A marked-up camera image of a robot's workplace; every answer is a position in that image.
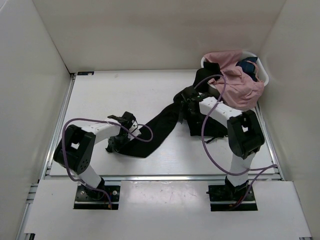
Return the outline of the black trousers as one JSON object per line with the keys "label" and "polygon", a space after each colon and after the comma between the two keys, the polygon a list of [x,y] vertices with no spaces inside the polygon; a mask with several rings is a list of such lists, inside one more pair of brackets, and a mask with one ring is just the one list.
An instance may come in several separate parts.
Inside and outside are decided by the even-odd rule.
{"label": "black trousers", "polygon": [[204,97],[209,97],[209,92],[200,92],[197,90],[197,87],[209,80],[209,77],[216,77],[215,74],[206,77],[205,73],[201,68],[198,69],[193,84],[177,93],[173,98],[173,103],[166,106],[157,116],[138,129],[140,131],[139,138],[144,140],[152,139],[151,141],[143,142],[134,138],[117,153],[130,157],[147,158],[170,135],[176,124],[183,122],[183,120],[187,121],[191,136],[200,136],[205,115],[200,113],[196,117],[179,117],[179,99],[181,96],[184,98],[200,96],[201,101]]}

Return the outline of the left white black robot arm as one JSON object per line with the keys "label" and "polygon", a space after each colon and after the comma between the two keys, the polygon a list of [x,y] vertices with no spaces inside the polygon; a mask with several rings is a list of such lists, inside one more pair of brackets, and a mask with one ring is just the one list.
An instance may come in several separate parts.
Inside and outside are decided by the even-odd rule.
{"label": "left white black robot arm", "polygon": [[107,152],[119,152],[134,136],[140,134],[136,117],[127,111],[121,117],[108,116],[106,123],[83,127],[71,124],[64,131],[64,142],[59,142],[53,160],[69,169],[71,174],[80,179],[85,193],[99,201],[106,196],[106,191],[105,181],[90,165],[94,146],[108,140]]}

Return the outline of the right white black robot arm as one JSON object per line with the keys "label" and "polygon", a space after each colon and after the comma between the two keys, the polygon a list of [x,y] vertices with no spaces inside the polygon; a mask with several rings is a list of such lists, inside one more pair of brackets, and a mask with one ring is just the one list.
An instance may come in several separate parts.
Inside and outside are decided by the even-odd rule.
{"label": "right white black robot arm", "polygon": [[197,92],[192,86],[182,90],[178,98],[191,136],[228,138],[232,160],[220,194],[230,200],[238,199],[248,188],[253,158],[265,143],[256,113],[232,108],[208,93]]}

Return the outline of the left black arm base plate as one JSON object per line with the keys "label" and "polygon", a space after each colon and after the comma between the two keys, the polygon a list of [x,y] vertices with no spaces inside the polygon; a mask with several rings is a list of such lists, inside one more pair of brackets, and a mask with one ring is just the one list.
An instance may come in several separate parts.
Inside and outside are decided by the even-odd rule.
{"label": "left black arm base plate", "polygon": [[92,191],[82,184],[77,186],[73,208],[75,210],[118,210],[120,201],[120,185],[105,185],[104,191],[108,197],[100,191]]}

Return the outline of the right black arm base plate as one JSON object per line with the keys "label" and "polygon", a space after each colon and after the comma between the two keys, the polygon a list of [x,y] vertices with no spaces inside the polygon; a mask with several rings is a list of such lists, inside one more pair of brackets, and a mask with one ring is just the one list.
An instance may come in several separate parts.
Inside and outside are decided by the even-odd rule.
{"label": "right black arm base plate", "polygon": [[251,189],[246,197],[246,189],[232,193],[226,185],[209,185],[208,191],[211,212],[250,212],[257,211],[254,191]]}

